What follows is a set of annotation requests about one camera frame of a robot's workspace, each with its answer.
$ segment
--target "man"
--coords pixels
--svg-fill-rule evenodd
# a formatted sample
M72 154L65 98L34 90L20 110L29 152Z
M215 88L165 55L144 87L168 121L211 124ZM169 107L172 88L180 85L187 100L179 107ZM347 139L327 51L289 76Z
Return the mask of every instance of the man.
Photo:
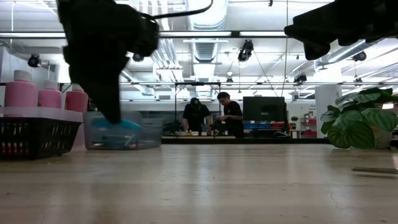
M243 138L241 107L237 102L230 100L230 95L227 92L219 93L217 99L224 106L224 116L220 116L218 119L225 121L228 134L232 134L236 138Z
M198 131L202 132L201 125L206 118L208 131L211 131L211 116L207 106L200 103L198 98L192 98L190 104L185 106L182 115L184 131Z

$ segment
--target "pink container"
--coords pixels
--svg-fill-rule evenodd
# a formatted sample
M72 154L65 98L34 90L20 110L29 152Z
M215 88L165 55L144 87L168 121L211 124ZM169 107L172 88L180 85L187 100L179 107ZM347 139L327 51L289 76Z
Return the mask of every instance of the pink container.
M73 84L72 91L67 92L65 98L65 109L84 113L87 111L87 104L87 94L80 85Z
M5 106L37 106L36 86L27 71L15 70L14 81L6 84Z
M44 81L44 90L39 91L37 106L62 108L62 93L57 90L57 83L46 80Z

